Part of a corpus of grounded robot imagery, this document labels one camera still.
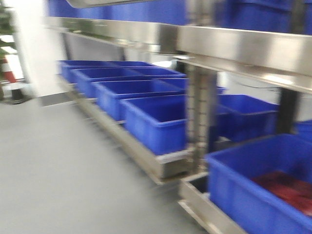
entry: red item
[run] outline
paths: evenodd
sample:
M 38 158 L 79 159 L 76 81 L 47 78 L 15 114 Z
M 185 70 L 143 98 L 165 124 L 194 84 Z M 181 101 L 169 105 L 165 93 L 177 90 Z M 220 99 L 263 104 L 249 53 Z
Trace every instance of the red item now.
M 284 172 L 267 173 L 253 181 L 305 215 L 312 216 L 312 184 Z

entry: blue plastic crate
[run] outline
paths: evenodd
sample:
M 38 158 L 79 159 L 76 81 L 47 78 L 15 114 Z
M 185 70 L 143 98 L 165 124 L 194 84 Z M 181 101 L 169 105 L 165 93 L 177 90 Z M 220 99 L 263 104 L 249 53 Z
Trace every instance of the blue plastic crate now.
M 227 0 L 216 5 L 218 26 L 288 32 L 293 0 Z
M 72 73 L 76 76 L 76 88 L 87 98 L 96 97 L 96 88 L 92 85 L 92 82 L 147 79 L 136 71 L 121 67 L 76 69 L 72 70 Z
M 295 128 L 300 138 L 312 141 L 312 120 L 296 123 Z
M 188 23 L 187 1 L 155 0 L 115 5 L 112 19 L 185 25 Z
M 49 0 L 48 14 L 53 17 L 78 17 L 78 9 L 72 7 L 66 0 Z
M 74 69 L 116 67 L 114 64 L 106 61 L 89 60 L 62 60 L 59 61 L 59 69 L 62 76 L 70 83 L 76 83 L 76 77 L 71 72 Z
M 111 7 L 101 6 L 101 7 L 81 8 L 78 10 L 78 15 L 79 18 L 85 19 L 110 20 Z
M 187 78 L 159 78 L 158 80 L 161 80 L 163 82 L 166 82 L 168 84 L 174 85 L 184 91 L 187 90 L 188 87 L 188 80 Z
M 150 78 L 184 78 L 185 74 L 162 68 L 162 67 L 141 67 L 141 68 L 131 68 L 131 70 L 140 72 L 146 77 Z
M 312 234 L 312 220 L 251 179 L 282 171 L 312 183 L 312 144 L 279 135 L 206 156 L 210 199 L 249 234 Z
M 240 142 L 275 133 L 278 105 L 247 95 L 219 95 L 219 103 L 229 111 L 219 119 L 220 136 Z
M 116 121 L 125 120 L 122 99 L 177 95 L 183 91 L 157 79 L 136 81 L 94 82 L 97 104 Z
M 142 62 L 142 61 L 110 61 L 116 66 L 120 67 L 156 67 L 156 65 L 150 64 L 148 62 Z
M 305 34 L 312 35 L 312 0 L 305 0 L 306 18 L 305 18 Z
M 125 128 L 155 155 L 186 148 L 185 95 L 126 99 Z

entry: metal shelf rail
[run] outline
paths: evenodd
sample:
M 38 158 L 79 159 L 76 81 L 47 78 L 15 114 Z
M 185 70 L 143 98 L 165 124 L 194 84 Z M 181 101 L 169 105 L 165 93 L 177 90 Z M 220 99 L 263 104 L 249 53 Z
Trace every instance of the metal shelf rail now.
M 142 52 L 182 54 L 176 50 L 177 25 L 63 17 L 47 17 L 46 20 L 49 27 L 62 33 Z
M 215 147 L 218 72 L 230 72 L 281 87 L 276 133 L 291 133 L 300 92 L 312 94 L 312 37 L 211 27 L 179 28 L 178 46 L 190 79 L 188 137 L 193 173 L 206 171 L 203 160 Z M 210 200 L 207 174 L 181 182 L 180 205 L 209 233 L 244 234 Z
M 189 171 L 189 153 L 187 150 L 167 155 L 155 156 L 143 146 L 121 125 L 94 104 L 93 98 L 85 98 L 79 94 L 63 77 L 59 77 L 59 84 L 66 91 L 68 97 L 75 101 L 79 108 L 93 118 L 97 124 L 108 132 L 123 150 L 146 172 L 156 183 L 163 184 L 174 179 L 185 177 Z
M 128 4 L 134 2 L 144 2 L 152 0 L 67 0 L 75 8 L 88 8 L 97 6 L 109 6 L 118 4 Z

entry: white wall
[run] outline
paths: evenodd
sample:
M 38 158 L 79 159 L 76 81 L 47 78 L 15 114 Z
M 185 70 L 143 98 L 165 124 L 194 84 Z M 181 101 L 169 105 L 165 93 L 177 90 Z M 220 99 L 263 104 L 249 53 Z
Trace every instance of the white wall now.
M 45 0 L 14 0 L 19 53 L 38 97 L 62 93 L 56 60 L 65 58 L 59 33 L 45 25 Z

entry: epoxy floor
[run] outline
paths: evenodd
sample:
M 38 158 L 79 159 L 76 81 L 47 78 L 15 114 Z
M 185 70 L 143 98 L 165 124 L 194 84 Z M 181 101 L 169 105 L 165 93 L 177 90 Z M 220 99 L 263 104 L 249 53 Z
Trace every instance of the epoxy floor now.
M 0 103 L 0 234 L 204 234 L 73 103 Z

